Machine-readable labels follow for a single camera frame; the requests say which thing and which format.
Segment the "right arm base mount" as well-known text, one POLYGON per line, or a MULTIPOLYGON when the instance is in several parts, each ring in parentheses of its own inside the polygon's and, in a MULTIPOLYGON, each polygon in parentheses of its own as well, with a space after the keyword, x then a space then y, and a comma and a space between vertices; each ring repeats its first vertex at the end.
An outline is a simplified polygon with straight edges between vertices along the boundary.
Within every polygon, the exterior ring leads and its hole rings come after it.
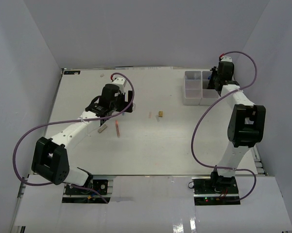
POLYGON ((195 206, 240 205, 235 178, 231 184, 212 185, 209 177, 192 178, 188 188, 193 191, 195 206))

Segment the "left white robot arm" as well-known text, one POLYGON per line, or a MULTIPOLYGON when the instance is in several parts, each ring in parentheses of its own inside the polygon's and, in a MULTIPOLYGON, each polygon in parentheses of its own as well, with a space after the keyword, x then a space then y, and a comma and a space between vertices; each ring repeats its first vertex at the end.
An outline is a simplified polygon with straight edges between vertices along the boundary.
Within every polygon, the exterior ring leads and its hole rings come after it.
POLYGON ((114 112, 132 112, 134 91, 124 92, 119 84, 106 84, 76 122, 50 138, 36 142, 31 169, 55 185, 71 183, 83 194, 93 188, 90 173, 69 165, 69 153, 93 130, 101 127, 114 112))

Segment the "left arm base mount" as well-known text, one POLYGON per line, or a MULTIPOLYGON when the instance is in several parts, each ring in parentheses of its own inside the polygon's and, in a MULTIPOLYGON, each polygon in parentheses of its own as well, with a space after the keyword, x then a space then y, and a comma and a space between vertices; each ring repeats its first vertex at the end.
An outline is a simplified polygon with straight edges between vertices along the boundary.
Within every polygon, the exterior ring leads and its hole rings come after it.
POLYGON ((66 184, 63 192, 62 203, 75 204, 108 204, 111 199, 112 187, 109 180, 92 179, 82 188, 66 184))

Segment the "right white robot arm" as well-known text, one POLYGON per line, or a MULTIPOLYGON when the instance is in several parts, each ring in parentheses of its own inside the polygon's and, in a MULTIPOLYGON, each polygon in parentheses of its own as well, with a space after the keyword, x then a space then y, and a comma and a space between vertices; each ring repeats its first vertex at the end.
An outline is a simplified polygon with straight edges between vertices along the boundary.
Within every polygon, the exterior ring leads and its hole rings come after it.
POLYGON ((217 67, 211 69, 207 89, 214 89, 220 97, 225 97, 232 109, 228 124, 228 146, 217 167, 211 173, 210 189, 222 193, 233 186, 235 173, 242 158, 261 142, 263 138, 266 109, 250 101, 239 84, 233 80, 234 64, 232 58, 224 56, 217 67))

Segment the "orange pen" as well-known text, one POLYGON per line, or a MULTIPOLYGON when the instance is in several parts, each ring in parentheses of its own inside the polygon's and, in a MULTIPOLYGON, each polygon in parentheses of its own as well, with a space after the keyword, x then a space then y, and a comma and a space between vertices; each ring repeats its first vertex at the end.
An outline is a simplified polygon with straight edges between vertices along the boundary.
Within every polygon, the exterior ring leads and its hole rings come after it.
POLYGON ((120 138, 119 122, 117 120, 115 121, 115 126, 116 126, 117 137, 120 138))

